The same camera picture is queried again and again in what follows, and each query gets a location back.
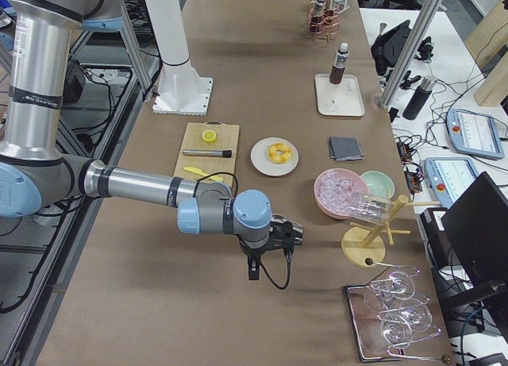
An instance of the black thermos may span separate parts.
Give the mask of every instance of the black thermos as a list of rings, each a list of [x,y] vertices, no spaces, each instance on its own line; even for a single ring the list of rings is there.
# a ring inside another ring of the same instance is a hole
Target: black thermos
[[[402,113],[404,118],[407,118],[408,120],[414,120],[418,116],[421,108],[424,106],[430,94],[432,94],[432,89],[434,84],[436,84],[436,81],[436,76],[430,75],[423,78],[420,85],[414,92],[409,104]]]

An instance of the screen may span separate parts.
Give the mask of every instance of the screen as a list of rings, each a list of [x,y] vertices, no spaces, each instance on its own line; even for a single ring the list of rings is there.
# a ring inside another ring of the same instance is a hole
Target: screen
[[[442,218],[444,231],[473,286],[508,282],[508,200],[483,172]],[[496,326],[508,338],[508,293],[483,300]]]
[[[483,150],[484,152],[498,152],[491,122],[487,116],[465,114],[464,112],[459,112],[458,115],[466,148]]]
[[[455,202],[475,180],[475,173],[464,160],[436,160],[446,192]]]

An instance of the pink bowl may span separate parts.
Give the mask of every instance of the pink bowl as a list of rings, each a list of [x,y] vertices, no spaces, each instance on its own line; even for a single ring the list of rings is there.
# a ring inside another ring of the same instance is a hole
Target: pink bowl
[[[323,213],[336,219],[347,219],[344,211],[351,193],[368,194],[365,181],[347,169],[328,169],[314,182],[314,198]]]

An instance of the mint green bowl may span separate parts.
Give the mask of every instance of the mint green bowl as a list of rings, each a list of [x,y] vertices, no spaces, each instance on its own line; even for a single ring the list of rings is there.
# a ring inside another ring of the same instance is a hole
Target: mint green bowl
[[[391,199],[395,193],[395,185],[391,178],[381,171],[370,170],[361,175],[368,186],[370,195],[378,198]]]

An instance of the wooden cutting board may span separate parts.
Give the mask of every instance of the wooden cutting board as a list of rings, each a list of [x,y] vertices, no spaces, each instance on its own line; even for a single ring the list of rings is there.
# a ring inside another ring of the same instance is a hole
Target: wooden cutting board
[[[217,140],[212,143],[206,143],[202,140],[202,133],[212,129],[217,134]],[[200,124],[196,122],[187,123],[185,134],[183,135],[182,146],[176,162],[174,176],[184,179],[199,179],[200,175],[183,170],[183,168],[191,166],[200,168],[207,174],[217,171],[227,171],[234,173],[235,162],[237,160],[238,135],[240,134],[239,125],[228,124]],[[188,149],[206,149],[206,150],[231,150],[233,155],[231,158],[222,157],[194,157],[184,156],[182,150]],[[230,175],[219,175],[224,179],[224,183],[232,186],[233,177]]]

